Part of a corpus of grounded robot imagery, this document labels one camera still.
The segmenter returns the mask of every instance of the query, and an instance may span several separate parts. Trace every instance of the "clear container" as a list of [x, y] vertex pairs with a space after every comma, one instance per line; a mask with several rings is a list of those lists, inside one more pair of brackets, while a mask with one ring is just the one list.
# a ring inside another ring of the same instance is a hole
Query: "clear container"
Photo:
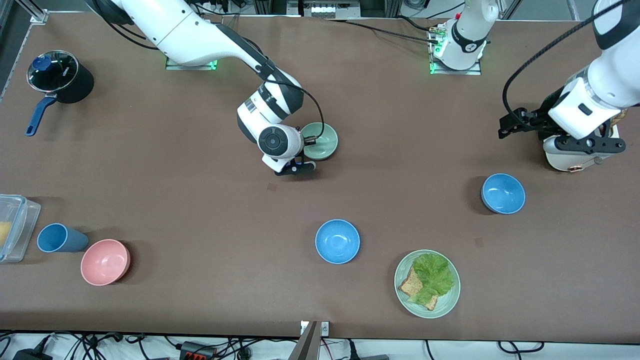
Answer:
[[22, 261], [39, 214], [40, 204], [0, 194], [0, 264]]

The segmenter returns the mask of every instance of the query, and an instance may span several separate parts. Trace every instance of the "lettuce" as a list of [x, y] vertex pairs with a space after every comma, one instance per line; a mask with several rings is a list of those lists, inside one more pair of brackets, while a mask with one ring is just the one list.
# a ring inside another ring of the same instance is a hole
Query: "lettuce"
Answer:
[[428, 304], [433, 295], [445, 295], [453, 287], [449, 262], [440, 255], [424, 254], [413, 261], [413, 269], [422, 281], [422, 290], [409, 298], [414, 304]]

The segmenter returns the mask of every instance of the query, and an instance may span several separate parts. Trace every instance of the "green bowl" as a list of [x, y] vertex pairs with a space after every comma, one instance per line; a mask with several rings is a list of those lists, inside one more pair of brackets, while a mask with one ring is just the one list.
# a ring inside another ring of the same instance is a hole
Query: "green bowl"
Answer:
[[[447, 261], [449, 262], [449, 270], [453, 274], [453, 287], [451, 288], [451, 290], [449, 290], [448, 293], [438, 299], [436, 308], [433, 311], [428, 310], [422, 305], [409, 302], [409, 296], [407, 296], [407, 294], [403, 293], [399, 289], [400, 285], [402, 285], [402, 282], [406, 279], [407, 274], [409, 274], [409, 270], [411, 269], [411, 266], [413, 266], [413, 261], [423, 254], [436, 254], [447, 259]], [[441, 316], [445, 316], [449, 313], [449, 311], [453, 310], [453, 308], [458, 303], [458, 299], [460, 298], [460, 276], [458, 275], [456, 267], [453, 266], [451, 260], [449, 260], [446, 256], [433, 250], [417, 250], [405, 256], [404, 259], [400, 260], [400, 264], [398, 264], [398, 267], [396, 268], [396, 275], [394, 276], [394, 286], [396, 287], [396, 295], [398, 296], [398, 300], [400, 300], [400, 303], [404, 306], [404, 308], [409, 310], [411, 314], [425, 319], [435, 319]]]
[[[321, 130], [321, 122], [312, 122], [302, 128], [302, 136], [308, 137], [318, 135]], [[316, 139], [316, 144], [305, 146], [305, 156], [311, 160], [324, 160], [331, 156], [337, 147], [338, 134], [331, 126], [325, 123], [324, 132], [322, 133], [322, 136]]]

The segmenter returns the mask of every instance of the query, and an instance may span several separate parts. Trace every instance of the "saucepan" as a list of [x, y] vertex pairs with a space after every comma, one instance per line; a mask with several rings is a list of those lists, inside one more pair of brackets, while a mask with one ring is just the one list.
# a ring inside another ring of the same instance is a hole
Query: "saucepan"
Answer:
[[93, 75], [78, 59], [62, 50], [48, 51], [33, 59], [27, 70], [27, 82], [45, 94], [38, 102], [25, 131], [33, 136], [44, 111], [55, 102], [72, 104], [84, 99], [93, 90]]

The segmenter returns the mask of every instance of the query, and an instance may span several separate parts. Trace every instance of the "toast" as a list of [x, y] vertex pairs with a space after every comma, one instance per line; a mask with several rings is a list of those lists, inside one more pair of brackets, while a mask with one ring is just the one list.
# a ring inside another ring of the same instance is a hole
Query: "toast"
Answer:
[[[422, 281], [418, 277], [418, 274], [415, 273], [413, 266], [409, 269], [409, 274], [407, 274], [406, 279], [400, 284], [398, 287], [401, 292], [407, 294], [409, 297], [414, 296], [422, 290]], [[438, 303], [438, 295], [433, 295], [431, 301], [428, 304], [419, 304], [427, 308], [429, 311], [433, 311], [436, 308], [436, 304]]]
[[422, 281], [420, 281], [418, 274], [415, 273], [413, 266], [409, 269], [409, 274], [406, 276], [406, 279], [402, 284], [400, 284], [399, 289], [409, 297], [414, 296], [422, 290]]

